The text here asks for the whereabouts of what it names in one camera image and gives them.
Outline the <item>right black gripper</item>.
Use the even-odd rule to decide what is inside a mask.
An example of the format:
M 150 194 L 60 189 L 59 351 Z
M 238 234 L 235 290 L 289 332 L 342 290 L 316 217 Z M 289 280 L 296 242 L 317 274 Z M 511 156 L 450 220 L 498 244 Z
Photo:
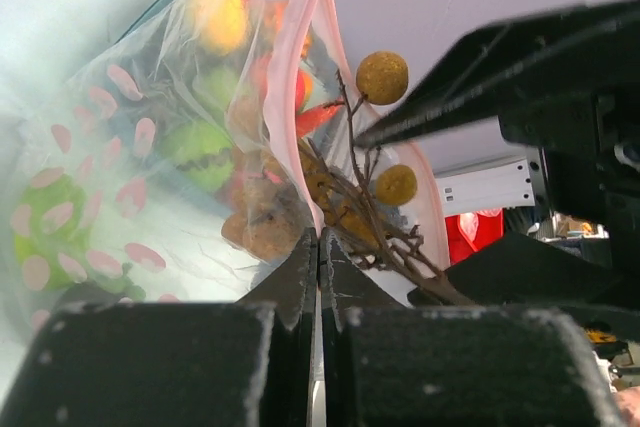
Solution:
M 508 234 L 448 271 L 479 304 L 568 306 L 639 338 L 639 0 L 572 5 L 468 32 L 408 97 L 360 133 L 373 148 L 497 116 L 537 149 L 537 207 L 601 224 L 609 264 Z

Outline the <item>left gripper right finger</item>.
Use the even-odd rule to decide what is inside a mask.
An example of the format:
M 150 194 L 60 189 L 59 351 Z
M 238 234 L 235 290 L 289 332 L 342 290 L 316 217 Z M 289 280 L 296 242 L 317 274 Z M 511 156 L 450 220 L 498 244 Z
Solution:
M 560 307 L 396 305 L 319 242 L 330 426 L 621 426 L 577 322 Z

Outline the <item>clear pink zip top bag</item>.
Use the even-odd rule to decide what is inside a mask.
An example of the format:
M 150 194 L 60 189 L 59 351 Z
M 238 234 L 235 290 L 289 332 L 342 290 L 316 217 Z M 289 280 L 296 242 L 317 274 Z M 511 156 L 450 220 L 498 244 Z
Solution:
M 455 299 L 412 145 L 359 149 L 405 62 L 347 61 L 335 0 L 172 0 L 41 105 L 1 114 L 1 287 L 71 302 L 234 301 L 304 233 Z

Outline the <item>brown longan bunch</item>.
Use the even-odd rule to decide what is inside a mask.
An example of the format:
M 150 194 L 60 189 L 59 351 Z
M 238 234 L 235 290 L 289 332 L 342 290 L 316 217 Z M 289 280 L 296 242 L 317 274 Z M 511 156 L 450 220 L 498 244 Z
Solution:
M 335 100 L 344 101 L 340 111 L 352 135 L 358 107 L 343 97 Z M 449 254 L 444 216 L 428 165 L 385 161 L 380 148 L 359 151 L 350 146 L 351 167 L 343 172 L 329 163 L 309 135 L 297 140 L 313 204 L 359 269 L 395 271 L 438 302 L 471 304 L 445 273 Z M 267 149 L 241 155 L 240 165 L 257 167 L 260 173 L 233 192 L 234 212 L 221 235 L 262 260 L 274 260 L 292 246 L 301 222 L 293 211 L 293 184 Z

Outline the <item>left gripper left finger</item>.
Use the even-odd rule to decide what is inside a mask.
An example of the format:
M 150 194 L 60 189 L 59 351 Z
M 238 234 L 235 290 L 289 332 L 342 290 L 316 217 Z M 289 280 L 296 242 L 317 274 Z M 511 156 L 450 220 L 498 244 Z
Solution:
M 318 239 L 234 303 L 70 303 L 31 344 L 5 426 L 307 426 Z

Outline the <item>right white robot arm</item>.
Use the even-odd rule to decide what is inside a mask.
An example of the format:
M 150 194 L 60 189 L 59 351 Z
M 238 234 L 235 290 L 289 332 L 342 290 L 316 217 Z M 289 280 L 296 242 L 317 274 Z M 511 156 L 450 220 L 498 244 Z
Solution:
M 509 234 L 452 268 L 484 304 L 554 304 L 581 324 L 639 337 L 639 1 L 494 20 L 459 38 L 360 147 L 496 120 L 520 148 L 437 182 L 449 215 L 529 207 L 605 229 L 597 264 Z

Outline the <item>yellow lemon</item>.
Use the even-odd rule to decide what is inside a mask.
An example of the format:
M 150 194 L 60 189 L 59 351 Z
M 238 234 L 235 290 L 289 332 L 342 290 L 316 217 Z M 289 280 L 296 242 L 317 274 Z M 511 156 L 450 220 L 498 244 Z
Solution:
M 216 55 L 230 54 L 247 41 L 244 0 L 186 0 L 185 17 L 201 46 Z

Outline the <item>green halved avocado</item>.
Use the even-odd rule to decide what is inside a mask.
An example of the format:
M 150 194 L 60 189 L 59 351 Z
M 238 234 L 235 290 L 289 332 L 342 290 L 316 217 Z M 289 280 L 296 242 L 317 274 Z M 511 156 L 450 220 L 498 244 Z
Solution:
M 144 300 L 145 291 L 128 277 L 130 264 L 113 272 L 90 265 L 92 227 L 83 222 L 87 205 L 87 194 L 67 174 L 24 190 L 10 219 L 23 284 L 31 292 L 92 284 L 120 298 Z

